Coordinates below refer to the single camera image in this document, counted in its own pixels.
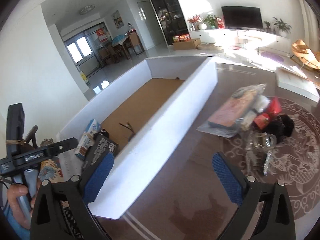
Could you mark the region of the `person's left hand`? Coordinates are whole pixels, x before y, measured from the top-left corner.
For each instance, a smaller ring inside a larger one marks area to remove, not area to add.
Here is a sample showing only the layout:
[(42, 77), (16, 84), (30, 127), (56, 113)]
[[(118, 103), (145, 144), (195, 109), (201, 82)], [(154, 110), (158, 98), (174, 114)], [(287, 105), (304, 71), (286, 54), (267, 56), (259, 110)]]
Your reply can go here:
[(28, 188), (22, 184), (12, 184), (7, 190), (7, 199), (10, 205), (12, 215), (16, 222), (23, 228), (29, 230), (31, 222), (25, 217), (18, 203), (18, 197), (26, 196)]

